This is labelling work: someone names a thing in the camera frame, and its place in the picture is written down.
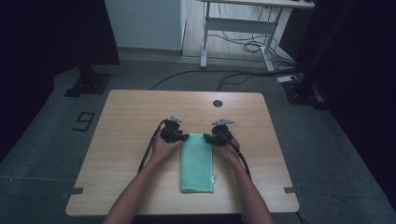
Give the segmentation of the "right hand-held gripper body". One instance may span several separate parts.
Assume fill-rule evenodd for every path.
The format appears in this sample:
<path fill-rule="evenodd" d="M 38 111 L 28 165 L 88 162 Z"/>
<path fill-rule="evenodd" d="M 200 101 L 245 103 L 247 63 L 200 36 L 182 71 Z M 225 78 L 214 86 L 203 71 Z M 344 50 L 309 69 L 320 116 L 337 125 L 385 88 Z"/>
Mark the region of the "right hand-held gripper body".
<path fill-rule="evenodd" d="M 233 124 L 233 120 L 220 119 L 212 123 L 213 128 L 211 132 L 213 138 L 217 138 L 219 140 L 219 146 L 226 146 L 233 139 L 228 128 L 229 124 Z"/>

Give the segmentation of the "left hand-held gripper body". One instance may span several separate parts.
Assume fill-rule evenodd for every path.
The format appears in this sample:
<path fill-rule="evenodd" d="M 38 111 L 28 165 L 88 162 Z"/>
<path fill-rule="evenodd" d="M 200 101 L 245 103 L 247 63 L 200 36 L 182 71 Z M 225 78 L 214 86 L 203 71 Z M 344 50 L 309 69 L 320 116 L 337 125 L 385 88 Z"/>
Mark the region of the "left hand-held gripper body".
<path fill-rule="evenodd" d="M 161 139 L 166 143 L 175 143 L 177 139 L 184 139 L 182 131 L 179 129 L 180 120 L 175 117 L 170 117 L 163 121 L 161 128 Z"/>

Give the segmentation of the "green microfibre towel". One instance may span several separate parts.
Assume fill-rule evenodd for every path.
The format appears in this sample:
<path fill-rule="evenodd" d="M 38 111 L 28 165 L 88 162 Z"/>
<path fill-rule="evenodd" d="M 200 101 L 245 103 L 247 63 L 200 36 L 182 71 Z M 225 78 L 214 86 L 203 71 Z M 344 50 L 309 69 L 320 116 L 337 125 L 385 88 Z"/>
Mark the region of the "green microfibre towel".
<path fill-rule="evenodd" d="M 180 191 L 182 193 L 214 192 L 212 146 L 206 142 L 202 133 L 191 133 L 182 145 Z"/>

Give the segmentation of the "person's right hand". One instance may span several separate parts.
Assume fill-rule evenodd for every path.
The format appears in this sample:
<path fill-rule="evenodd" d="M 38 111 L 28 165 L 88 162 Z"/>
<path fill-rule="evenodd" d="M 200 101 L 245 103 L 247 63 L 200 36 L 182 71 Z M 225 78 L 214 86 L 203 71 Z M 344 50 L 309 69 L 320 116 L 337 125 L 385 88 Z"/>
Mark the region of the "person's right hand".
<path fill-rule="evenodd" d="M 239 156 L 237 155 L 237 152 L 233 147 L 240 147 L 239 143 L 237 140 L 234 138 L 231 141 L 230 145 L 218 147 L 218 146 L 213 146 L 213 149 L 216 150 L 217 152 L 220 153 L 220 155 L 229 163 L 236 163 L 237 161 L 240 161 Z"/>

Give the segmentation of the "person's left hand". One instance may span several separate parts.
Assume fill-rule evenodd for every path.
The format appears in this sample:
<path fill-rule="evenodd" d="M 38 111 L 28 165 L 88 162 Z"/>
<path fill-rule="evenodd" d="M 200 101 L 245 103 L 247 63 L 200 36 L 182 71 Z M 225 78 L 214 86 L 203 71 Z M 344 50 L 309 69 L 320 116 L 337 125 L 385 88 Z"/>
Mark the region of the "person's left hand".
<path fill-rule="evenodd" d="M 150 161 L 161 163 L 167 157 L 169 157 L 173 151 L 180 148 L 182 144 L 183 144 L 182 141 L 176 141 L 175 143 L 167 143 L 161 138 L 161 135 L 158 133 L 154 138 Z"/>

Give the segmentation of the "white partition panel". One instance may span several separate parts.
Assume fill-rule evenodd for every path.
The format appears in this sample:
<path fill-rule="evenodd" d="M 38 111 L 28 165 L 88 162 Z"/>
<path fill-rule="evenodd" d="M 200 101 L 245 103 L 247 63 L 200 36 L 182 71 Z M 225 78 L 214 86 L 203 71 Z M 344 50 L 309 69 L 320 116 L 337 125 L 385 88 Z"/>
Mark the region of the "white partition panel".
<path fill-rule="evenodd" d="M 120 48 L 182 50 L 187 0 L 105 0 Z"/>

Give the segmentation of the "dark curtain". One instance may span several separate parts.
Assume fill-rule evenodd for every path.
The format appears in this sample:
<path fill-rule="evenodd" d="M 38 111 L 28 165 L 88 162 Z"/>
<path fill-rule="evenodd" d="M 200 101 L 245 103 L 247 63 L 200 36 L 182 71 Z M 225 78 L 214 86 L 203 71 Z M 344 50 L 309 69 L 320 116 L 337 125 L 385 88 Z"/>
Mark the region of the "dark curtain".
<path fill-rule="evenodd" d="M 49 98 L 56 75 L 119 62 L 105 0 L 0 0 L 0 161 Z"/>
<path fill-rule="evenodd" d="M 396 209 L 396 0 L 313 0 L 298 62 Z"/>

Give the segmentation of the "black stand base plate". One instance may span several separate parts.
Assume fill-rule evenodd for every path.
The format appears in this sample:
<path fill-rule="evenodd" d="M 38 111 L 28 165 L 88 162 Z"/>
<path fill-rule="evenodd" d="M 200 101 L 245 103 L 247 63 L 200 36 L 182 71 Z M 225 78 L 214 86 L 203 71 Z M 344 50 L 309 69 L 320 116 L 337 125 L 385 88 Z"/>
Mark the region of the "black stand base plate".
<path fill-rule="evenodd" d="M 64 93 L 64 97 L 79 97 L 81 94 L 102 95 L 105 92 L 111 79 L 110 74 L 96 73 L 89 64 L 79 66 L 78 71 L 78 80 Z"/>
<path fill-rule="evenodd" d="M 310 105 L 316 110 L 329 109 L 316 84 L 290 81 L 283 83 L 282 87 L 291 105 Z"/>

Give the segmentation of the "white metal-frame desk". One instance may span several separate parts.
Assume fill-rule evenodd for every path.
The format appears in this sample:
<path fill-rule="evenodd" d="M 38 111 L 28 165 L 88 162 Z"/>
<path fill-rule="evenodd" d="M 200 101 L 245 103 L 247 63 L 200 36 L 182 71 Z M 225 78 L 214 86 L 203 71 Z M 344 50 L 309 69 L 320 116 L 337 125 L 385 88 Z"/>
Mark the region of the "white metal-frame desk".
<path fill-rule="evenodd" d="M 312 0 L 199 0 L 205 5 L 204 16 L 204 37 L 201 47 L 200 66 L 207 67 L 207 39 L 209 31 L 224 31 L 244 34 L 268 35 L 261 49 L 265 67 L 269 72 L 274 72 L 272 57 L 269 48 L 274 39 L 276 28 L 284 8 L 305 8 L 312 9 L 315 4 Z M 272 21 L 252 21 L 239 19 L 225 19 L 210 16 L 210 6 L 212 4 L 232 4 L 259 7 L 277 7 L 278 12 Z"/>

